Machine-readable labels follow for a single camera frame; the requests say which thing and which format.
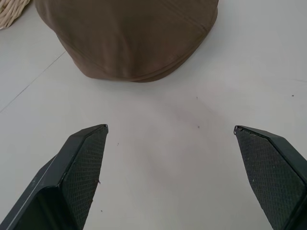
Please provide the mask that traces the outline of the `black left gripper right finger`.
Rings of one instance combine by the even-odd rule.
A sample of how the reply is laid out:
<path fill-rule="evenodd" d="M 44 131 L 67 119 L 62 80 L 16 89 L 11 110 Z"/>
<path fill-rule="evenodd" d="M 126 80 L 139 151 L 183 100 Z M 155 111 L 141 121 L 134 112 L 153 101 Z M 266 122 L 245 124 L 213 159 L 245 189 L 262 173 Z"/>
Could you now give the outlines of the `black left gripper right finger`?
<path fill-rule="evenodd" d="M 283 137 L 235 126 L 249 184 L 274 230 L 307 228 L 307 161 Z"/>

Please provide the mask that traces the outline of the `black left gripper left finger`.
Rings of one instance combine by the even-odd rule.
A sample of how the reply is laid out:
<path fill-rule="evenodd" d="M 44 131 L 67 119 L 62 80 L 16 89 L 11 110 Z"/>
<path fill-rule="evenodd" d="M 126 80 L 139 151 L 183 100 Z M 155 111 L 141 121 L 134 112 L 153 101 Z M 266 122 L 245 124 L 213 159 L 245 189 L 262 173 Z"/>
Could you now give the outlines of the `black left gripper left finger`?
<path fill-rule="evenodd" d="M 82 230 L 97 189 L 108 126 L 69 136 L 36 173 L 0 224 L 2 230 Z"/>

